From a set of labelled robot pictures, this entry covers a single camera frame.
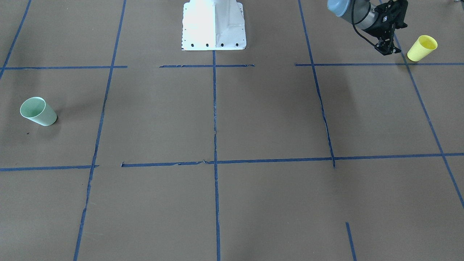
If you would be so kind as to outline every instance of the gray surface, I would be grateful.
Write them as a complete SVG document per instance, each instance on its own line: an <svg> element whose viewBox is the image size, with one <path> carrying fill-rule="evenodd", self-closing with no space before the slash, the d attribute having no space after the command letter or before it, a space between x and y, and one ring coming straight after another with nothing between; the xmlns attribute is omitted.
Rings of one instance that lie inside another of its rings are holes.
<svg viewBox="0 0 464 261"><path fill-rule="evenodd" d="M2 261L73 260L76 245L79 261L212 261L218 239L223 261L350 261L346 222L360 261L462 260L464 65L410 66L428 122L406 66L316 66L316 85L311 66L295 66L311 62L298 0L242 0L247 49L218 51L216 63L254 67L216 78L211 67L160 68L213 64L212 52L180 50L184 2L127 1L115 65L128 68L4 70ZM2 63L26 5L0 0ZM111 65L122 6L32 0L6 66ZM378 54L325 1L302 9L315 63L404 62ZM404 51L421 34L438 41L420 64L464 62L460 3L410 1L405 22ZM57 111L54 125L21 117L32 96ZM456 155L443 160L430 124ZM255 159L265 163L244 163ZM50 166L82 169L37 170Z"/></svg>

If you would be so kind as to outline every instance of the light green cup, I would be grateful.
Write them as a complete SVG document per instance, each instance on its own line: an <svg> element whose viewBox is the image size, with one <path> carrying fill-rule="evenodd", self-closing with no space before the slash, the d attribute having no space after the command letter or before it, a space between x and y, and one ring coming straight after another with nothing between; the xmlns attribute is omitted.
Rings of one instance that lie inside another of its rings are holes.
<svg viewBox="0 0 464 261"><path fill-rule="evenodd" d="M19 110L21 115L42 126L50 126L57 120L55 111L41 97L27 99Z"/></svg>

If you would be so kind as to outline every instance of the cup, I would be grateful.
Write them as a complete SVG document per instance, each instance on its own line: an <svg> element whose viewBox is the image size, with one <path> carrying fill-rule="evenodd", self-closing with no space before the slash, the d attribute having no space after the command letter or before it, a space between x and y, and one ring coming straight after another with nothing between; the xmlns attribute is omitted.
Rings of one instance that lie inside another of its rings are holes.
<svg viewBox="0 0 464 261"><path fill-rule="evenodd" d="M422 58L427 56L437 47L438 43L434 38L428 35L421 35L411 47L411 49L409 49L407 52L407 57L411 61L419 62Z"/></svg>
<svg viewBox="0 0 464 261"><path fill-rule="evenodd" d="M57 114L41 97L27 99L19 109L21 115L42 126L50 126L57 120Z"/></svg>

